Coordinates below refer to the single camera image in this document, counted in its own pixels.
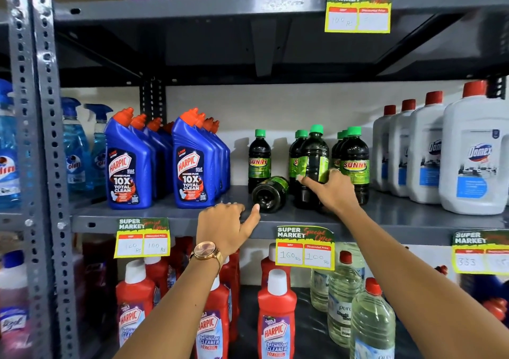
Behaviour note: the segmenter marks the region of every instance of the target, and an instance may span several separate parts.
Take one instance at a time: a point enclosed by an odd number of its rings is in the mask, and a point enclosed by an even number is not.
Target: black shelf surface
[[[240,290],[241,314],[238,321],[239,338],[230,344],[228,358],[258,359],[258,291],[260,287],[243,285]],[[295,310],[295,356],[320,359],[348,359],[349,353],[334,343],[327,330],[327,314],[311,305],[309,288],[292,288],[297,295]],[[111,359],[118,350],[113,338],[105,343],[99,359]],[[422,358],[417,346],[400,321],[396,322],[396,359]]]
[[[154,61],[168,86],[449,80],[509,72],[503,47],[509,0],[393,0],[390,34],[324,33],[325,2],[57,3],[60,83],[138,86]]]
[[[247,186],[232,186],[218,202],[239,202],[252,206]],[[372,190],[370,201],[364,206],[367,214],[395,239],[403,244],[451,245],[454,232],[469,229],[505,229],[509,210],[500,215],[469,216],[450,213],[440,205],[422,205],[389,194]],[[72,230],[77,233],[116,233],[118,219],[126,217],[168,217],[170,232],[174,236],[195,235],[199,209],[178,209],[173,195],[156,201],[148,209],[111,210],[107,202],[75,209]],[[274,230],[279,225],[318,225],[330,229],[336,241],[353,241],[348,229],[330,213],[301,210],[292,200],[277,213],[262,214],[262,219],[251,238],[275,239]]]

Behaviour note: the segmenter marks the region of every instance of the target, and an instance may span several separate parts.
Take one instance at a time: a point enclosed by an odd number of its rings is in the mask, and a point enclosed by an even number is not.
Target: green cap
[[[313,124],[311,125],[311,130],[309,132],[319,132],[323,134],[323,126],[321,124]]]
[[[295,139],[297,138],[306,138],[308,137],[308,131],[307,130],[297,130],[295,131]]]
[[[362,127],[360,127],[360,126],[348,127],[347,137],[353,137],[353,136],[360,137],[361,133],[362,133]]]

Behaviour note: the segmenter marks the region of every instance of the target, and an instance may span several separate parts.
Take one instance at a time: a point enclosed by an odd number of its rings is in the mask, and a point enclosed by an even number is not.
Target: orange cap
[[[212,129],[211,131],[216,134],[217,133],[217,130],[219,129],[220,127],[220,122],[219,121],[215,121],[213,124],[212,124]]]
[[[175,122],[169,122],[169,123],[165,124],[164,126],[162,126],[162,129],[164,131],[166,131],[168,134],[171,134],[172,133],[172,128],[173,128],[174,124],[175,124]]]
[[[122,111],[119,111],[113,115],[113,119],[115,119],[122,126],[129,127],[132,121],[133,112],[134,109],[132,107],[124,108]]]
[[[470,81],[463,86],[463,97],[486,95],[486,80]]]
[[[189,111],[185,111],[180,118],[186,122],[189,126],[194,126],[196,121],[198,120],[198,109],[192,108]]]
[[[415,110],[415,99],[404,99],[401,104],[401,112]]]
[[[206,129],[207,131],[211,131],[212,130],[212,126],[214,124],[214,118],[207,118],[205,119],[205,122],[203,122],[203,128]]]
[[[194,123],[194,125],[197,127],[197,128],[202,128],[203,127],[203,122],[205,122],[205,113],[201,113],[198,115],[197,119],[196,119],[196,123]]]
[[[147,120],[146,114],[140,114],[137,117],[132,118],[131,126],[133,126],[135,129],[143,130],[145,127],[145,120]]]
[[[147,123],[147,127],[150,130],[157,132],[157,130],[159,130],[159,128],[161,127],[161,122],[162,122],[161,118],[154,118],[149,123]]]

